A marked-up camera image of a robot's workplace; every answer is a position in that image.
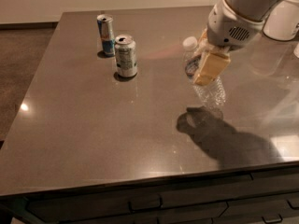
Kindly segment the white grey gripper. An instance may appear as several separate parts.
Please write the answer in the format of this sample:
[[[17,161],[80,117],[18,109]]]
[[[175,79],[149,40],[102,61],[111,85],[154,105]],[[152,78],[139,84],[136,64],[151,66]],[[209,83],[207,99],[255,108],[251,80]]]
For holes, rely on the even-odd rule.
[[[213,82],[231,62],[229,49],[244,48],[263,25],[264,21],[249,20],[236,13],[226,0],[219,0],[209,13],[206,29],[198,39],[198,48],[193,55],[197,69],[192,82],[199,86]]]

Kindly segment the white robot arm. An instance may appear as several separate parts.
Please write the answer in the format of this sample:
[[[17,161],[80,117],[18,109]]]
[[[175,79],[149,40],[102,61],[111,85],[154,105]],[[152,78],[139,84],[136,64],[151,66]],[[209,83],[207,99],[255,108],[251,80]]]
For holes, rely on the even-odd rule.
[[[270,12],[283,0],[219,0],[199,38],[199,68],[192,82],[212,83],[230,63],[229,52],[244,48],[263,29]]]

